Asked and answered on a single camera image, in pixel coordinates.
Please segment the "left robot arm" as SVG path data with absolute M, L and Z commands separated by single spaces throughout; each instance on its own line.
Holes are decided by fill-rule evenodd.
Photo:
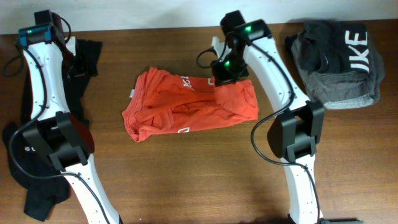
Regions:
M 29 68 L 32 112 L 9 146 L 22 136 L 56 170 L 50 178 L 70 184 L 89 223 L 121 223 L 96 172 L 93 137 L 72 114 L 65 92 L 65 85 L 78 76 L 95 76 L 96 62 L 63 31 L 64 18 L 49 9 L 35 12 L 34 18 L 34 26 L 19 29 L 16 39 L 21 62 Z

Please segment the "red t-shirt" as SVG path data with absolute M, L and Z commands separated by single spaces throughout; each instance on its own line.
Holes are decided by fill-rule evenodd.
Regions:
M 215 79 L 174 75 L 151 67 L 140 74 L 122 112 L 135 142 L 153 135 L 226 128 L 257 120 L 259 107 L 252 81 L 216 86 Z

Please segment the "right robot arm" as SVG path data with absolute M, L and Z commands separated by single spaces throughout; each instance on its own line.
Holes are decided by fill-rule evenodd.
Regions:
M 273 120 L 267 142 L 275 155 L 265 161 L 282 166 L 287 180 L 290 208 L 288 223 L 328 223 L 320 208 L 315 184 L 315 154 L 320 142 L 325 109 L 297 86 L 277 50 L 264 20 L 244 20 L 240 11 L 225 14 L 220 22 L 225 40 L 214 37 L 210 50 L 217 56 L 211 69 L 217 86 L 235 84 L 252 70 L 271 103 L 272 114 L 251 131 Z

